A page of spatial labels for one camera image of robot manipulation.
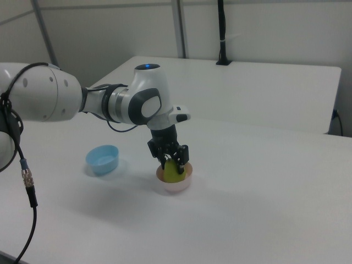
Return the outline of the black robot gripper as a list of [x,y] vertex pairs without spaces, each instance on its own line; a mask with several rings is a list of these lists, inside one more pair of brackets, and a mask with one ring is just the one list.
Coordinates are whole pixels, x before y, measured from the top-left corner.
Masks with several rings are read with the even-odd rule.
[[168,156],[173,158],[176,154],[178,174],[183,174],[184,166],[189,161],[188,145],[179,145],[175,125],[162,130],[151,130],[152,139],[147,143],[152,157],[157,158],[165,170]]

